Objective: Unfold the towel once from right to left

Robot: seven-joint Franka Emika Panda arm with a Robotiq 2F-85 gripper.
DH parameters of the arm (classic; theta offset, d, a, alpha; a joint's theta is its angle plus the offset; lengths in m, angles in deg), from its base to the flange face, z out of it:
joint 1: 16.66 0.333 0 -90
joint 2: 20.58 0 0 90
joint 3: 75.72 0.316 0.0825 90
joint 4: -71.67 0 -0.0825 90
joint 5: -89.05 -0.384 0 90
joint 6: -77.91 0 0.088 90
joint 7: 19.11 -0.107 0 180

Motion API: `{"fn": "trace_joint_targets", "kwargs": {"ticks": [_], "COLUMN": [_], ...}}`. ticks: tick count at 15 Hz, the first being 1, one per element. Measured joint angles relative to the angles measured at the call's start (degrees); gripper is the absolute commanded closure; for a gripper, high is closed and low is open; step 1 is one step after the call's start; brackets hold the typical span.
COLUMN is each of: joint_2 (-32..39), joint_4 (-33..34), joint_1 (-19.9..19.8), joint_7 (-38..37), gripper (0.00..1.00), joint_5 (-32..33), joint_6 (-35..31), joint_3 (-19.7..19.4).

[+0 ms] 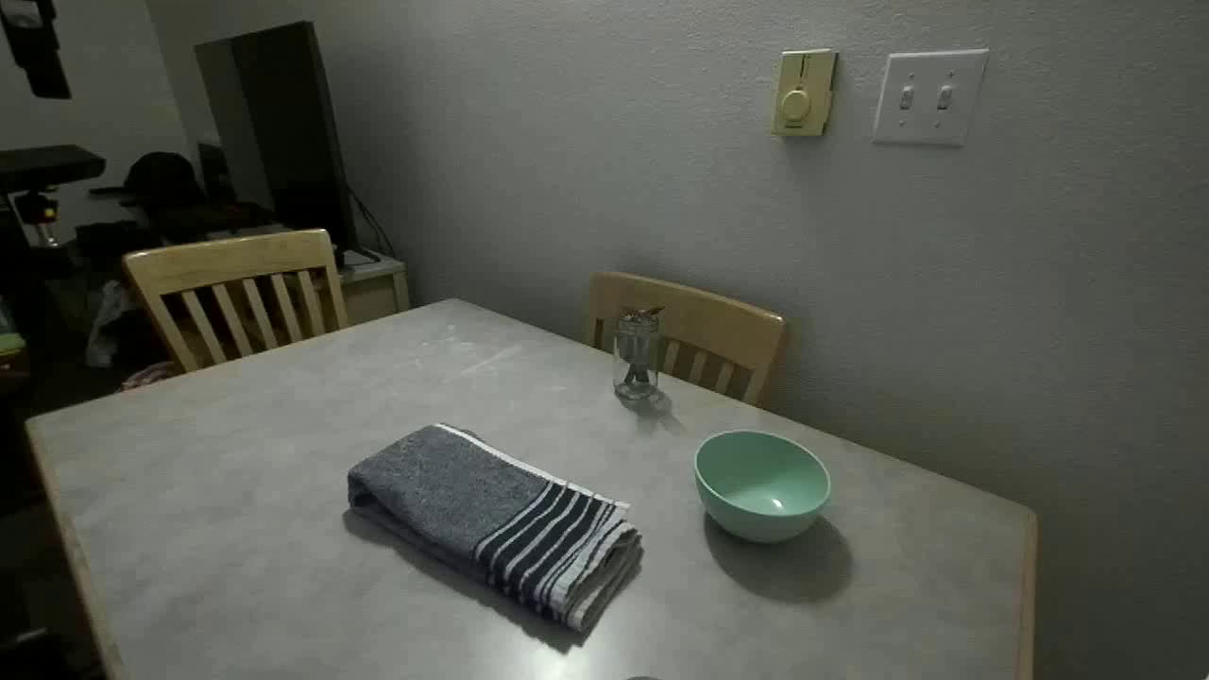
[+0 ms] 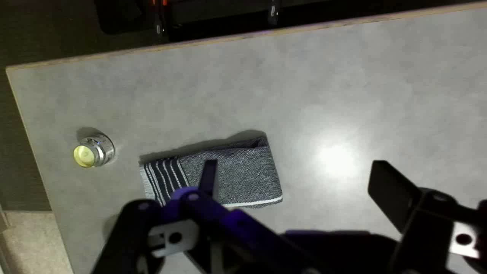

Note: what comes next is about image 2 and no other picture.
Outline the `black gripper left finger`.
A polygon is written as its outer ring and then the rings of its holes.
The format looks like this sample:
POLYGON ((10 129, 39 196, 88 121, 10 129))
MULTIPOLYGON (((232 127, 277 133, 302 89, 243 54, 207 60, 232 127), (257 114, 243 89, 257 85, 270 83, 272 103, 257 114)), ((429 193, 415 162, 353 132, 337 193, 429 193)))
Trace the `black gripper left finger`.
POLYGON ((325 274, 325 264, 242 210, 213 199, 217 161, 207 159, 199 185, 159 205, 123 205, 91 274, 156 274, 184 252, 202 274, 325 274))

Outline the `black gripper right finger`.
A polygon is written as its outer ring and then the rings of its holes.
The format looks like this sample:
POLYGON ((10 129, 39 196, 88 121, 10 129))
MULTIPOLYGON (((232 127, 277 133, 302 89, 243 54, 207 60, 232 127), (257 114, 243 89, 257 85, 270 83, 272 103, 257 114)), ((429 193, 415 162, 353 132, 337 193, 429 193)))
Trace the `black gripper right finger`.
POLYGON ((487 272, 485 199, 468 208, 444 191, 415 185, 385 159, 371 162, 368 194, 401 234, 389 274, 455 274, 447 267, 450 254, 487 272))

